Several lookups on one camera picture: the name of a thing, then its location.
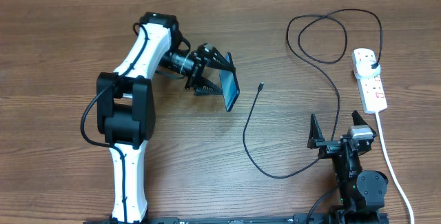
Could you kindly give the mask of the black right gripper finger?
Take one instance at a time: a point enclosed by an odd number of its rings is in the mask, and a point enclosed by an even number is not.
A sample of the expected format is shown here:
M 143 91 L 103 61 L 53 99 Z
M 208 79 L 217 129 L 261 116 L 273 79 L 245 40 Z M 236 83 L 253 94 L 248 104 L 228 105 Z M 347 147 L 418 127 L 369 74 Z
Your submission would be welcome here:
M 307 147 L 309 149 L 316 149 L 322 146 L 324 142 L 325 142 L 325 138 L 322 135 L 316 115 L 311 114 L 310 131 L 309 131 L 309 139 L 307 142 Z
M 357 110 L 354 110 L 351 116 L 353 119 L 353 124 L 355 126 L 366 125 L 373 133 L 373 137 L 377 137 L 377 132 L 370 125 L 367 124 L 367 122 L 361 117 Z

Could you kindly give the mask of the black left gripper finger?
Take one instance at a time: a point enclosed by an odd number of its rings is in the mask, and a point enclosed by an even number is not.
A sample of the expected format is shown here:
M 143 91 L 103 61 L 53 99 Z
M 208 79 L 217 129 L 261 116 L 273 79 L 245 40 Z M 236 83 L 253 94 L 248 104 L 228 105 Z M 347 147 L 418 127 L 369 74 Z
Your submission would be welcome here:
M 206 96 L 206 95 L 222 95 L 222 89 L 216 84 L 211 82 L 205 77 L 196 77 L 194 79 L 194 95 L 195 96 Z
M 215 47 L 205 48 L 205 58 L 207 59 L 206 66 L 209 68 L 228 72 L 236 71 L 233 64 L 227 61 L 227 59 Z

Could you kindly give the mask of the blue smartphone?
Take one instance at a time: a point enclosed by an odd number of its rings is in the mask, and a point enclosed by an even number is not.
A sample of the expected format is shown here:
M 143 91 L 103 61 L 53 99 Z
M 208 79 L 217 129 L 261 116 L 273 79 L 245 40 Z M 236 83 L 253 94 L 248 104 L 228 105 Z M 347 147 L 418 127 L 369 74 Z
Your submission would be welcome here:
M 225 102 L 225 109 L 230 112 L 240 95 L 240 88 L 236 76 L 236 72 L 221 70 L 219 72 L 220 84 Z

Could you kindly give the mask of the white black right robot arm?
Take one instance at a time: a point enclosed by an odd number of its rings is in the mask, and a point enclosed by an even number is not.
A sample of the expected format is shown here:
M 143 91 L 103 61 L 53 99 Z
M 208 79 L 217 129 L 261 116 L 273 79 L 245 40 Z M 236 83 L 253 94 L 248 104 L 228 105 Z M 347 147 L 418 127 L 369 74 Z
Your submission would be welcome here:
M 314 223 L 388 223 L 386 214 L 379 213 L 384 207 L 389 179 L 379 171 L 364 170 L 360 155 L 371 150 L 377 137 L 357 111 L 352 114 L 353 125 L 338 140 L 327 141 L 322 135 L 314 114 L 311 115 L 307 147 L 318 150 L 319 159 L 330 159 L 333 163 L 337 186 L 322 196 L 318 203 L 331 193 L 340 192 L 340 205 L 329 208 L 321 218 L 308 213 L 306 221 Z

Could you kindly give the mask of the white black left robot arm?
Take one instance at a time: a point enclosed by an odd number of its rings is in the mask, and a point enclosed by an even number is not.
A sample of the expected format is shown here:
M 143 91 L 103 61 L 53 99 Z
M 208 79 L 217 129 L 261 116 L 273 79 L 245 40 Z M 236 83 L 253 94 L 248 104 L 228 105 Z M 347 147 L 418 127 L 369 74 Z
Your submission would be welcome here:
M 152 79 L 163 67 L 185 78 L 196 96 L 221 95 L 231 111 L 240 88 L 231 54 L 188 41 L 176 16 L 146 12 L 133 25 L 137 39 L 120 66 L 96 81 L 97 128 L 112 155 L 114 207 L 107 223 L 146 223 L 145 151 L 156 123 Z

